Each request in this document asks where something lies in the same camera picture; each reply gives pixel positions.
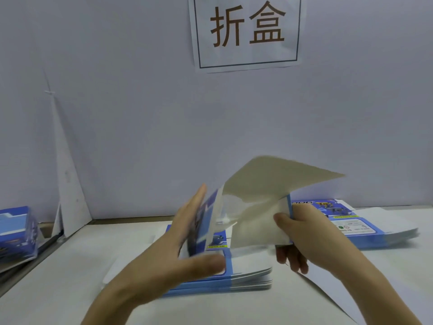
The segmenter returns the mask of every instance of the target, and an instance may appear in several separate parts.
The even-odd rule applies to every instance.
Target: sign
[[[306,0],[188,0],[198,73],[300,63]]]

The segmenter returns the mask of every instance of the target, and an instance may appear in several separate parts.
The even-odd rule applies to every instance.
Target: white table
[[[369,251],[386,258],[413,285],[433,294],[433,207],[400,208],[421,236],[402,249]],[[0,298],[0,324],[79,324],[116,256],[152,242],[168,222],[88,225]],[[273,287],[166,298],[137,308],[128,324],[354,324],[313,284],[274,262]]]

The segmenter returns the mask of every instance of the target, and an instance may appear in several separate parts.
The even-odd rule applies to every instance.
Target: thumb
[[[179,260],[174,278],[178,283],[203,279],[222,272],[226,259],[220,254],[204,254]]]
[[[286,213],[275,214],[274,221],[277,224],[277,226],[289,236],[290,236],[290,232],[292,231],[296,223],[296,220],[291,219],[290,216]]]

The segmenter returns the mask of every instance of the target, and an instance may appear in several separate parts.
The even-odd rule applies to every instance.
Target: white wall
[[[40,221],[58,204],[47,88],[24,0],[0,0],[0,209],[29,205]]]
[[[303,65],[195,74],[187,0],[26,0],[94,218],[174,211],[260,154],[347,174],[294,197],[426,204],[433,0],[308,0]]]

